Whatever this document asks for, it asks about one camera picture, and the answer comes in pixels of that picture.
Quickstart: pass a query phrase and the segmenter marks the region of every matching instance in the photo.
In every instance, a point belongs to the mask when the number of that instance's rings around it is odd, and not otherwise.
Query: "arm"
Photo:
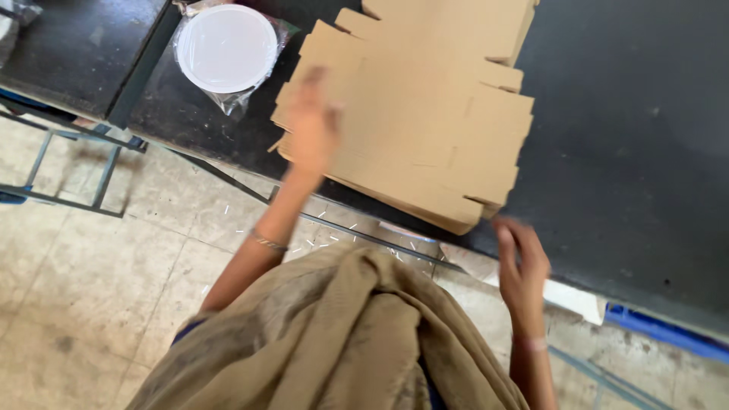
[[[549,260],[533,228],[499,218],[494,229],[499,240],[499,289],[514,332],[510,376],[530,408],[557,409],[542,302]],[[517,251],[521,264],[517,264]]]
[[[324,70],[313,69],[296,95],[291,116],[291,153],[289,165],[278,195],[255,225],[258,236],[285,247],[309,195],[321,184],[337,147],[335,111],[327,108],[319,92]],[[230,305],[264,273],[281,264],[284,253],[258,242],[248,235],[233,259],[225,267],[201,312],[219,311]]]

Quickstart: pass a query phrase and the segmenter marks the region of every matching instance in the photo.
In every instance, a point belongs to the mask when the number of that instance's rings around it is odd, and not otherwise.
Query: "black tabletop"
[[[167,0],[38,0],[0,88],[104,120]]]
[[[357,0],[260,2],[303,32],[245,117],[229,118],[179,71],[169,47],[130,128],[178,150],[279,179],[269,117],[317,18]],[[729,334],[729,3],[544,1],[522,49],[536,97],[520,172],[503,210],[534,224],[553,278]],[[319,195],[487,255],[486,221],[455,236],[327,181]]]

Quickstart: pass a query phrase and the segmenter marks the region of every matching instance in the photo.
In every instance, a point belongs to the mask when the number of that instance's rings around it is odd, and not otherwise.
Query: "person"
[[[338,244],[281,263],[338,145],[324,75],[308,73],[289,111],[293,161],[278,195],[128,409],[556,409],[550,264],[534,229],[493,222],[510,377],[457,302],[389,253]]]

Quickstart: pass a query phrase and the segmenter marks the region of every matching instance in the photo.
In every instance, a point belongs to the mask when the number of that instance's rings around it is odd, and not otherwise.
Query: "brown cloth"
[[[527,409],[463,309],[390,255],[332,246],[280,265],[206,319],[128,409]]]

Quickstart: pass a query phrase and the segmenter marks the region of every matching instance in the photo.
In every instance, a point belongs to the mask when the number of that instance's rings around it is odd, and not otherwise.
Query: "wrist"
[[[512,314],[512,332],[515,338],[540,339],[547,334],[542,312]]]
[[[541,352],[549,346],[545,337],[525,338],[514,335],[511,338],[511,343],[512,350],[520,349],[526,350],[527,352]]]

